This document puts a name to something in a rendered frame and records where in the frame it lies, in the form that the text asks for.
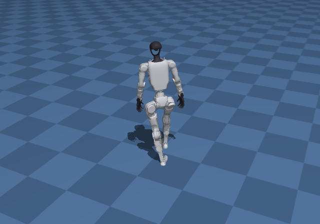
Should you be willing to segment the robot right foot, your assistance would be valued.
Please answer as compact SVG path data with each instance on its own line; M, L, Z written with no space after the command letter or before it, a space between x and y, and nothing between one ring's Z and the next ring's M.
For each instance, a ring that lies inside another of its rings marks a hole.
M164 144L164 138L162 138L161 140L162 140L163 148L165 148L165 149L168 148L168 142L167 142L167 144L166 144L166 142Z

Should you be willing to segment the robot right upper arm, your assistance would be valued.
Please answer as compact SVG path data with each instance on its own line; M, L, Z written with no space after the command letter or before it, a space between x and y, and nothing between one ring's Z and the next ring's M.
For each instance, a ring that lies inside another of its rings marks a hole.
M168 66L170 67L171 73L173 75L172 81L174 83L178 83L180 81L179 76L178 76L178 71L176 64L173 60L167 60Z

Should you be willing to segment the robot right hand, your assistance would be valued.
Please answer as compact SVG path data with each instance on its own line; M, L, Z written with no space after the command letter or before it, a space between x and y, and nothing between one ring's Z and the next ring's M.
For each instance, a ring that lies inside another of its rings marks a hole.
M179 95L178 95L179 96ZM180 102L179 102L179 104L178 104L178 106L180 107L180 108L183 108L184 107L184 105L185 105L185 103L184 103L184 98L183 98L183 93L181 93L180 94L180 96L179 96L179 99L177 100L177 102L180 100Z

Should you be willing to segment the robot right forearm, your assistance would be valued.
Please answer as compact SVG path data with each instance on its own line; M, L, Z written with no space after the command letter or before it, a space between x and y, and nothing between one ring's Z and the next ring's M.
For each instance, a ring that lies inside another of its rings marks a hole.
M180 78L179 78L180 80ZM183 89L182 89L182 86L181 86L181 80L178 82L178 83L175 83L175 86L176 86L176 90L177 90L177 94L179 96L181 96L181 93L183 93ZM184 93L183 93L184 94Z

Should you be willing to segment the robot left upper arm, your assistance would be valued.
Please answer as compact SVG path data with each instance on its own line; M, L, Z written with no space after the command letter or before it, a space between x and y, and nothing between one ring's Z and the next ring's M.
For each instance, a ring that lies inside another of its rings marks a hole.
M144 88L145 87L145 82L144 82L144 79L145 79L145 71L147 71L148 69L148 63L142 63L140 64L139 66L139 75L138 75L138 79L139 79L139 86L140 88Z

